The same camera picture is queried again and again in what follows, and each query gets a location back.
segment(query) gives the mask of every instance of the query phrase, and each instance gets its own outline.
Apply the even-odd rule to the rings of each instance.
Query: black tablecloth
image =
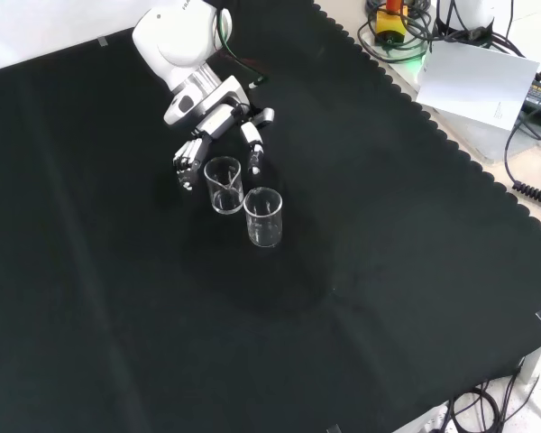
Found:
[[[527,211],[309,1],[235,25],[277,112],[269,251],[177,189],[130,32],[0,71],[1,433],[391,432],[541,345]]]

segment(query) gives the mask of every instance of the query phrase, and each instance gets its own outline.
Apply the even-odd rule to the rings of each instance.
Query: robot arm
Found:
[[[262,129],[274,119],[266,108],[252,116],[251,104],[235,77],[224,82],[206,61],[221,49],[217,10],[202,0],[175,0],[173,5],[151,9],[136,25],[136,48],[156,75],[164,79],[174,99],[164,120],[176,124],[188,115],[200,123],[192,139],[176,152],[173,165],[180,184],[192,190],[210,144],[237,123],[250,151],[249,172],[261,172]],[[221,13],[221,32],[232,31],[231,16]]]
[[[234,126],[250,111],[248,106],[232,107],[221,104],[215,108],[198,126],[193,133],[193,140],[186,142],[174,155],[172,164],[179,175],[180,185],[192,190],[210,144]],[[248,172],[252,176],[261,174],[262,158],[264,156],[262,137],[259,129],[271,124],[274,120],[274,110],[265,108],[262,112],[241,126],[241,136],[249,150]]]

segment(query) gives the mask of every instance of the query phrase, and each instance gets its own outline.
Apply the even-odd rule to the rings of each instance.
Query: cable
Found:
[[[482,387],[473,388],[469,392],[479,395],[481,399],[485,399],[489,403],[493,411],[493,424],[489,428],[486,428],[483,433],[496,433],[498,431],[497,428],[499,427],[501,421],[499,406],[497,406],[497,402],[491,397],[488,392],[484,391]],[[459,398],[461,398],[461,395],[455,398],[454,401],[457,401]],[[451,419],[453,420],[454,426],[459,433],[471,433],[469,430],[466,430],[461,426],[461,424],[459,424],[456,414],[454,413],[454,405],[451,407]]]
[[[228,46],[228,43],[227,43],[228,35],[223,34],[223,9],[224,8],[222,6],[216,9],[216,31],[218,32],[218,39],[220,39],[223,45],[223,48],[226,50],[226,52],[228,52],[228,54],[231,55],[231,57],[236,63],[241,65],[243,68],[249,70],[250,72],[258,75],[258,78],[254,81],[254,85],[259,86],[268,78],[257,69],[253,68],[252,66],[247,65],[242,59],[239,59],[236,56],[236,54],[233,53],[231,48]]]
[[[487,388],[489,388],[489,382],[485,385],[485,389],[483,389],[483,385],[481,385],[481,393],[486,392]],[[479,396],[479,400],[481,401],[481,420],[483,421],[483,428],[484,431],[487,431],[487,423],[485,422],[485,412],[483,410],[483,397],[482,395]]]
[[[365,51],[367,51],[372,57],[374,57],[377,60],[383,61],[385,63],[402,63],[405,61],[411,61],[411,60],[417,60],[421,59],[425,53],[426,53],[426,45],[425,41],[421,40],[420,36],[424,34],[424,32],[427,31],[428,27],[431,25],[432,17],[427,12],[429,6],[430,6],[430,0],[415,0],[413,5],[411,5],[408,8],[408,15],[406,16],[406,19],[408,20],[407,27],[410,29],[411,27],[414,27],[418,29],[417,33],[409,32],[413,35],[411,39],[404,42],[394,42],[389,41],[384,38],[382,38],[379,34],[377,34],[376,29],[372,26],[372,23],[376,20],[377,13],[379,11],[385,12],[390,15],[399,15],[399,13],[390,11],[386,9],[384,6],[386,5],[386,2],[376,2],[373,0],[367,0],[366,2],[366,11],[367,11],[367,22],[362,25],[359,30],[357,31],[357,40],[362,45]],[[416,19],[420,19],[423,24],[420,24],[416,21]],[[399,59],[393,59],[390,57],[382,57],[380,53],[375,51],[372,47],[370,47],[368,44],[364,42],[362,39],[361,33],[364,30],[365,27],[369,27],[371,30],[371,33],[374,37],[374,40],[376,43],[378,43],[384,51],[386,51],[389,54],[389,51],[391,50],[398,50],[398,51],[413,51],[413,50],[419,50],[419,53],[412,55],[412,56],[406,56]],[[417,44],[412,45],[411,42],[419,39],[420,42]]]
[[[541,203],[541,189],[537,189],[537,188],[527,185],[526,183],[519,182],[513,177],[513,175],[511,174],[511,170],[509,168],[509,145],[511,144],[511,140],[513,139],[513,136],[515,135],[515,133],[517,132],[517,130],[522,124],[528,128],[527,122],[530,121],[534,116],[538,115],[540,112],[541,112],[541,107],[531,112],[525,119],[522,119],[522,118],[518,119],[518,123],[515,125],[515,127],[511,131],[511,134],[509,135],[507,143],[505,144],[504,162],[505,162],[505,170],[507,171],[509,178],[513,182],[513,189],[519,192],[520,194],[523,194],[524,196],[532,198]]]
[[[527,122],[533,119],[536,115],[541,113],[541,107],[539,107],[537,110],[529,113],[529,115],[525,119],[518,119],[518,123],[513,127],[513,130],[511,131],[511,134],[509,135],[509,138],[507,140],[507,143],[505,144],[505,153],[504,153],[504,161],[505,161],[505,170],[507,171],[507,174],[509,175],[509,178],[513,181],[514,184],[519,184],[519,182],[513,177],[511,174],[511,170],[509,169],[509,160],[508,160],[508,153],[509,153],[509,145],[511,144],[511,140],[513,139],[513,136],[519,129],[519,127],[523,124],[527,129],[529,126],[527,125]]]
[[[513,24],[513,14],[515,13],[515,0],[511,0],[511,16],[509,18],[509,27],[507,27],[507,34],[505,37],[509,38],[509,32],[511,31],[511,25]]]
[[[522,410],[525,406],[527,406],[527,403],[529,403],[529,399],[531,398],[531,395],[533,395],[533,391],[537,387],[537,384],[539,383],[540,378],[541,378],[541,376],[537,377],[535,383],[533,384],[533,388],[531,388],[531,391],[529,391],[529,394],[527,395],[527,398],[526,398],[525,402],[519,407],[519,409],[515,410],[511,415],[509,415],[509,417],[507,419],[505,419],[503,422],[509,421],[511,418],[513,418],[515,415],[517,415],[520,410]]]

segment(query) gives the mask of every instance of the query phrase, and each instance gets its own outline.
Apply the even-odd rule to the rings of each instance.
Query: white paper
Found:
[[[418,78],[417,102],[510,131],[538,67],[498,51],[435,42]]]

